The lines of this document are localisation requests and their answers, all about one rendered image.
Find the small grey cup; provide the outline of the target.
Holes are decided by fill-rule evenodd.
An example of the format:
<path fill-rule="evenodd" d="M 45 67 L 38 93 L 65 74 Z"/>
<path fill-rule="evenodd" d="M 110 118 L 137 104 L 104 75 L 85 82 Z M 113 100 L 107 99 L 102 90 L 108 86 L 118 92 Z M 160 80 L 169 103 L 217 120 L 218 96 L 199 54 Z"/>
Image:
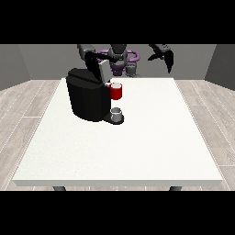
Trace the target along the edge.
<path fill-rule="evenodd" d="M 110 110 L 111 120 L 114 122 L 119 122 L 122 119 L 122 111 L 119 107 L 113 107 Z"/>

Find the pale grey machine lid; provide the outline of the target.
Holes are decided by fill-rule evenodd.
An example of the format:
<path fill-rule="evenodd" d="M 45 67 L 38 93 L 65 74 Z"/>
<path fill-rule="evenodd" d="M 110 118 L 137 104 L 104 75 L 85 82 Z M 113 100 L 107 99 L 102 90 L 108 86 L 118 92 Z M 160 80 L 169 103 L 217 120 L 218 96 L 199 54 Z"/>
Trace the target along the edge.
<path fill-rule="evenodd" d="M 112 72 L 109 65 L 109 60 L 103 60 L 99 63 L 99 70 L 103 83 L 107 83 L 112 78 Z"/>

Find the grey and purple robot trunk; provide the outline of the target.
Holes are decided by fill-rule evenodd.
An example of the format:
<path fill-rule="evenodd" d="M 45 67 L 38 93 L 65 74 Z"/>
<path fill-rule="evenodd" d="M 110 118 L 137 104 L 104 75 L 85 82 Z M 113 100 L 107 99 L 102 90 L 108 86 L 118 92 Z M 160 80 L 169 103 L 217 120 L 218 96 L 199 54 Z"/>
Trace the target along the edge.
<path fill-rule="evenodd" d="M 114 76 L 125 73 L 128 77 L 138 77 L 137 62 L 140 54 L 135 50 L 128 50 L 126 44 L 112 44 L 108 50 L 99 50 L 98 53 L 110 56 L 117 60 L 110 63 L 110 69 Z"/>

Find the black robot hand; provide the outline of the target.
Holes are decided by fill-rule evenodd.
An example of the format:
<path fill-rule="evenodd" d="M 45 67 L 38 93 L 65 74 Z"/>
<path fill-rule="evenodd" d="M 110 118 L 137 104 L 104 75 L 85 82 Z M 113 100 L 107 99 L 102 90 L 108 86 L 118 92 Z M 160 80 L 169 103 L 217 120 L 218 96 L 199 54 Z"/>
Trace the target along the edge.
<path fill-rule="evenodd" d="M 98 59 L 100 60 L 107 60 L 108 57 L 105 54 L 102 53 L 94 53 L 91 51 L 88 51 L 84 55 L 85 65 L 89 72 L 92 72 L 95 78 L 100 81 L 101 80 L 101 73 L 99 70 L 99 63 Z"/>
<path fill-rule="evenodd" d="M 173 68 L 173 51 L 161 51 L 156 44 L 150 44 L 153 50 L 153 54 L 148 58 L 149 61 L 161 59 L 164 60 L 168 73 L 171 72 Z"/>

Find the black coffee machine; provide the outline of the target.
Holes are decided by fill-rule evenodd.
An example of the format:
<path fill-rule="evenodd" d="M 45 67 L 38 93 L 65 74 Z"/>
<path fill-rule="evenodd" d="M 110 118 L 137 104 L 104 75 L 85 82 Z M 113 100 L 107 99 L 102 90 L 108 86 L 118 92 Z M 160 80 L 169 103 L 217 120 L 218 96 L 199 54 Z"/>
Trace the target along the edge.
<path fill-rule="evenodd" d="M 73 113 L 86 121 L 106 121 L 113 125 L 124 122 L 111 120 L 111 98 L 109 85 L 98 81 L 87 69 L 73 68 L 66 77 L 68 93 Z"/>

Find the red pod holder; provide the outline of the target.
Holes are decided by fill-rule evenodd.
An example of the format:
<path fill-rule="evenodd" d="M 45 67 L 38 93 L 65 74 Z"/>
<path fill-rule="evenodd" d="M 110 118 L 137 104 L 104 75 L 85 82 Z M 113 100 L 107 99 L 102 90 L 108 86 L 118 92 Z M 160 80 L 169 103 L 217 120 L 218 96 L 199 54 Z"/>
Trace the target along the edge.
<path fill-rule="evenodd" d="M 122 97 L 122 84 L 112 83 L 109 86 L 110 98 L 113 100 L 118 100 Z"/>

